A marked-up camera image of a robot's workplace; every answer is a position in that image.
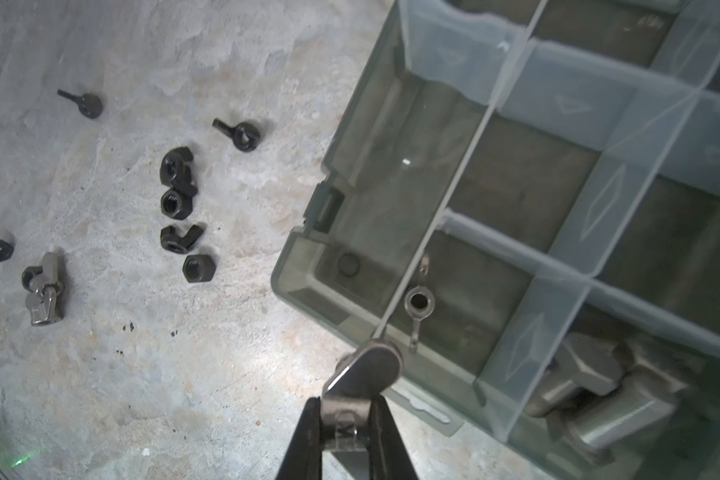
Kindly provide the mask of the black wing nut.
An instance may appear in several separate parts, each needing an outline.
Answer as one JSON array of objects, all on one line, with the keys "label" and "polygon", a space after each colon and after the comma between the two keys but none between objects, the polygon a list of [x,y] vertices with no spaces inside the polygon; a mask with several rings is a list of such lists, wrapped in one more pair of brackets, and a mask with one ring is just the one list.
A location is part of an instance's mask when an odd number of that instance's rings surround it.
[{"label": "black wing nut", "polygon": [[92,93],[74,95],[58,89],[57,95],[75,103],[79,112],[88,119],[97,119],[104,111],[104,104],[101,98]]},{"label": "black wing nut", "polygon": [[180,235],[175,226],[164,227],[160,232],[161,247],[172,253],[188,254],[204,234],[205,229],[200,225],[192,225],[189,230]]},{"label": "black wing nut", "polygon": [[212,127],[231,139],[234,146],[245,153],[254,151],[262,139],[259,129],[248,122],[240,122],[235,126],[230,126],[216,118],[212,122]]}]

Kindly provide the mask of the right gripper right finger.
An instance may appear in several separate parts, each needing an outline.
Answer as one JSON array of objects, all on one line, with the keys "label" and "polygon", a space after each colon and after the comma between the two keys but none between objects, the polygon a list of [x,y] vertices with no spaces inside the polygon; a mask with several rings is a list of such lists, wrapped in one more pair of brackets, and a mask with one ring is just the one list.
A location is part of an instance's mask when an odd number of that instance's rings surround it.
[{"label": "right gripper right finger", "polygon": [[371,401],[368,418],[370,478],[374,480],[417,480],[418,475],[397,428],[386,399]]}]

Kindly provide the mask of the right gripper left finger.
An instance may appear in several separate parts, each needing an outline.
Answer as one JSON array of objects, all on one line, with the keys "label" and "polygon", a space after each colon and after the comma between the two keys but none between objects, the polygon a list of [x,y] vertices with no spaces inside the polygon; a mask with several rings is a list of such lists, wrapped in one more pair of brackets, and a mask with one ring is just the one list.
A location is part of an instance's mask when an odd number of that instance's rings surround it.
[{"label": "right gripper left finger", "polygon": [[302,410],[276,480],[322,479],[321,399],[309,398]]}]

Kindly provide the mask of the silver wing nut front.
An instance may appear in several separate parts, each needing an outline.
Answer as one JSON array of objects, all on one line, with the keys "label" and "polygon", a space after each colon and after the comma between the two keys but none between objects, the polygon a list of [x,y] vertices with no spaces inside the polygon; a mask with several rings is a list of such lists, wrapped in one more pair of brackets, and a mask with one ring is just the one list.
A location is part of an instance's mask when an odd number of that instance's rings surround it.
[{"label": "silver wing nut front", "polygon": [[402,375],[403,356],[392,342],[371,339],[343,357],[323,386],[320,406],[324,450],[355,479],[372,479],[372,408]]}]

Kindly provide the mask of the silver wing nut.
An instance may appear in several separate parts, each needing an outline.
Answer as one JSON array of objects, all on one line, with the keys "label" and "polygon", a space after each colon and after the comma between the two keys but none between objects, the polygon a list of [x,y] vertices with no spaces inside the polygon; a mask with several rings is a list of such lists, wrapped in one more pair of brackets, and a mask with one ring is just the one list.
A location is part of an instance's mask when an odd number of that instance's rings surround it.
[{"label": "silver wing nut", "polygon": [[418,349],[423,321],[432,315],[436,306],[434,294],[427,287],[430,265],[430,256],[428,253],[424,253],[412,276],[410,288],[403,298],[404,309],[412,321],[408,344],[411,353],[415,353]]},{"label": "silver wing nut", "polygon": [[372,479],[372,408],[402,375],[403,356],[392,342],[371,339],[343,357],[323,386],[320,406],[324,450],[355,479]]}]

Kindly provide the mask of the silver hex bolt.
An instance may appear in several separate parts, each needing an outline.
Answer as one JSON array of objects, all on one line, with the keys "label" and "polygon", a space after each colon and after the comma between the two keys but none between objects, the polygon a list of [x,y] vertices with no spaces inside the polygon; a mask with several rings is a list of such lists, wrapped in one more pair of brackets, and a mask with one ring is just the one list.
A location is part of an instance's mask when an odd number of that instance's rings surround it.
[{"label": "silver hex bolt", "polygon": [[550,414],[549,431],[590,464],[605,465],[613,461],[613,445],[670,417],[679,403],[665,380],[638,370],[615,393]]},{"label": "silver hex bolt", "polygon": [[524,408],[531,417],[546,416],[582,391],[605,396],[617,388],[624,368],[613,355],[613,343],[578,332],[560,343],[552,365]]},{"label": "silver hex bolt", "polygon": [[63,319],[59,301],[64,292],[64,284],[60,278],[60,257],[55,252],[43,255],[41,264],[43,273],[31,281],[32,292],[25,298],[25,306],[29,311],[32,326],[46,326]]}]

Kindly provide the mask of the clear compartment organizer box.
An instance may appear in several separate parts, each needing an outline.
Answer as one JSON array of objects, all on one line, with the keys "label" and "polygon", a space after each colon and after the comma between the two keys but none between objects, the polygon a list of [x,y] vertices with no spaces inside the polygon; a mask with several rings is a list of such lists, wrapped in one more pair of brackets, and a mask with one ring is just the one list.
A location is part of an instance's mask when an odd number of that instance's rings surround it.
[{"label": "clear compartment organizer box", "polygon": [[[349,343],[394,342],[403,407],[560,479],[720,479],[720,1],[397,1],[323,166],[272,288]],[[526,415],[573,332],[613,343],[623,378]],[[680,403],[612,462],[550,435],[638,370]]]}]

